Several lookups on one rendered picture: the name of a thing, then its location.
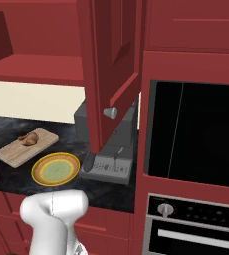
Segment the wooden cutting board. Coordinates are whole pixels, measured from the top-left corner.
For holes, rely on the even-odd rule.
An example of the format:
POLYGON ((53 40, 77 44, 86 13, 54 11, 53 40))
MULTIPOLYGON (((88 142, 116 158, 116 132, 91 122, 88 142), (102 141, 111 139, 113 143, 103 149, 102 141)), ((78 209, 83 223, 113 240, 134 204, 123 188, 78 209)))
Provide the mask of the wooden cutting board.
POLYGON ((36 144, 24 146, 21 141, 15 140, 0 149, 0 160, 17 168, 59 140, 56 134, 42 128, 35 129, 34 133, 39 138, 36 144))

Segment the brown chicken drumstick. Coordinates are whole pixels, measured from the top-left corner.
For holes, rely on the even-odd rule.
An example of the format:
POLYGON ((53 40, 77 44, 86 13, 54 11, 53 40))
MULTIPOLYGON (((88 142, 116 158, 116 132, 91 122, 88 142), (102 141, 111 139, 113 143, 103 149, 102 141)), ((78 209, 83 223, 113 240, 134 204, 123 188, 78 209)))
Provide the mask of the brown chicken drumstick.
POLYGON ((27 133, 24 136, 18 137, 18 140, 21 142, 24 146, 32 146, 35 145, 38 142, 38 135, 35 132, 27 133))

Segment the yellow green plate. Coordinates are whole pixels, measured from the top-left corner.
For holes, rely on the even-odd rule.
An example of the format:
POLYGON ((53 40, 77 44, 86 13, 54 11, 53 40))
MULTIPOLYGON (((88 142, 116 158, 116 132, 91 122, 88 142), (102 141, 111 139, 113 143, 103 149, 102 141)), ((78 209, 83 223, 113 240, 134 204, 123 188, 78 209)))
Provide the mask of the yellow green plate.
POLYGON ((74 155, 56 152, 39 159, 32 167, 31 177, 39 185, 54 187, 70 182, 79 170, 80 162, 74 155))

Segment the grey cabinet door knob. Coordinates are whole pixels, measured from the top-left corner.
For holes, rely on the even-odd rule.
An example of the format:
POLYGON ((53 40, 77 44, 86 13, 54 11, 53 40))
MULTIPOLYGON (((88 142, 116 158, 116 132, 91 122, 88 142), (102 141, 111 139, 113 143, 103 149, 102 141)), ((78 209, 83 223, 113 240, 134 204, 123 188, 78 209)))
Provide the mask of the grey cabinet door knob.
POLYGON ((117 108, 116 107, 104 108, 103 114, 114 120, 117 116, 117 108))

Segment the red cabinet door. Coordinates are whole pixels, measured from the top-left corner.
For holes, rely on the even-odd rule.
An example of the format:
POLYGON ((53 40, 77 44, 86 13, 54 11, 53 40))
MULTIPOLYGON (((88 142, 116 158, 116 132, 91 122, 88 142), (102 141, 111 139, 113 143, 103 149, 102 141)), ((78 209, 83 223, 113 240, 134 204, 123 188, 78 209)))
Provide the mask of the red cabinet door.
POLYGON ((78 20, 92 153, 106 144, 140 91, 142 0, 79 0, 78 20), (117 108, 113 120, 104 108, 117 108))

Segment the red tall appliance cabinet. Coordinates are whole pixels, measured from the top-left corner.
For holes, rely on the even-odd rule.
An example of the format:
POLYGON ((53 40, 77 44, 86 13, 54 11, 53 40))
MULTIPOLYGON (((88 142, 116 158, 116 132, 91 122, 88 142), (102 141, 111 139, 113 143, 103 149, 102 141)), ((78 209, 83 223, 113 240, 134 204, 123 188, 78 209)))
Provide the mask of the red tall appliance cabinet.
POLYGON ((156 24, 161 27, 166 39, 182 35, 180 32, 171 30, 164 23, 164 20, 173 16, 174 13, 175 4, 171 0, 142 0, 142 80, 132 255, 142 255, 146 205, 151 193, 176 195, 229 205, 229 187, 169 180, 144 173, 150 81, 161 79, 229 84, 229 50, 216 47, 205 50, 190 46, 169 48, 150 45, 150 26, 154 23, 154 17, 159 18, 156 24))

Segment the grey coffee machine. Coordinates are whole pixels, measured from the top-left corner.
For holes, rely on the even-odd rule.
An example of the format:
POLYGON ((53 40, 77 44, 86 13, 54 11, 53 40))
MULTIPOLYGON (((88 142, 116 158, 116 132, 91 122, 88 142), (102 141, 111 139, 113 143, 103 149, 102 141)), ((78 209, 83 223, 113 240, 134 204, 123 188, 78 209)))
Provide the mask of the grey coffee machine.
POLYGON ((102 150, 90 152, 79 176, 85 179, 129 185, 137 143, 138 100, 135 100, 102 150))

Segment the red base cabinets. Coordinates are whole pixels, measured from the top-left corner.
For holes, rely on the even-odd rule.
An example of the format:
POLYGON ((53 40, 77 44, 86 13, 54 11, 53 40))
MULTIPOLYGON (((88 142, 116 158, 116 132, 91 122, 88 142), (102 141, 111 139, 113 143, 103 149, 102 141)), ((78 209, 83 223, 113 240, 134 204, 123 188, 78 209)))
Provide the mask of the red base cabinets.
MULTIPOLYGON (((24 195, 0 191, 0 255, 29 255, 32 228, 19 215, 24 195)), ((89 255, 132 255, 133 215, 90 207, 75 224, 89 255)))

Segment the silver oven knob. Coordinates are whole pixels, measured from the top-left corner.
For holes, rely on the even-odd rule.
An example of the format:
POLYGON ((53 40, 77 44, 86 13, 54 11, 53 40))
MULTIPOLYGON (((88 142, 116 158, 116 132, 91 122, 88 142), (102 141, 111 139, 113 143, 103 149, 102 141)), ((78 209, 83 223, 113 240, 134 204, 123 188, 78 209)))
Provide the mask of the silver oven knob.
POLYGON ((174 212, 174 208, 167 203, 160 204, 157 210, 164 218, 167 218, 169 215, 171 215, 174 212))

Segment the black built-in microwave oven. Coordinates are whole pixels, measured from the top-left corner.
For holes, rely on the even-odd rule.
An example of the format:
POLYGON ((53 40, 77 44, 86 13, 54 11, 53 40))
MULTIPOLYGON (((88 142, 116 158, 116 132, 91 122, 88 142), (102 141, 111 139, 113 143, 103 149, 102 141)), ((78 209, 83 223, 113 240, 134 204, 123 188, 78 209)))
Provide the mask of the black built-in microwave oven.
POLYGON ((229 187, 229 85, 150 83, 144 172, 229 187))

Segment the silver black oven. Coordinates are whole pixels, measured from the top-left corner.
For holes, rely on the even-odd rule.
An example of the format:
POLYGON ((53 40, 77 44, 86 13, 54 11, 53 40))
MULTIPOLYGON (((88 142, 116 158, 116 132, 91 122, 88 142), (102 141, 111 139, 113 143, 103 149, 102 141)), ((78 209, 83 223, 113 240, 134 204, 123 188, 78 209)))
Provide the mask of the silver black oven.
POLYGON ((229 255, 229 205, 150 193, 142 255, 229 255))

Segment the red wall cabinet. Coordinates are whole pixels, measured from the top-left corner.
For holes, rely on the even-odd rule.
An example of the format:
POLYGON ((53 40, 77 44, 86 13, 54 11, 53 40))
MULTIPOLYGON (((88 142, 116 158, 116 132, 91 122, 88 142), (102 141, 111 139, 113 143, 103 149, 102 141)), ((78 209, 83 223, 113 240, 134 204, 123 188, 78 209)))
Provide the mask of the red wall cabinet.
POLYGON ((0 81, 84 83, 78 0, 0 0, 0 81))

